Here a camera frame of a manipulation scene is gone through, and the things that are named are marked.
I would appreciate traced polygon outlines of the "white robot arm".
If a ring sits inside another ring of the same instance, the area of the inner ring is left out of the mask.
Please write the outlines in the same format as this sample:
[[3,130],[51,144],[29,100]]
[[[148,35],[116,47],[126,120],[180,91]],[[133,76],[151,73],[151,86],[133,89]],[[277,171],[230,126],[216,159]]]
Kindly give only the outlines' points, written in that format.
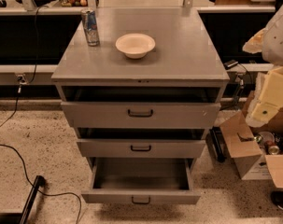
[[273,68],[258,75],[254,99],[250,102],[246,123],[250,127],[267,124],[283,107],[283,5],[266,26],[243,46],[247,53],[262,54]]

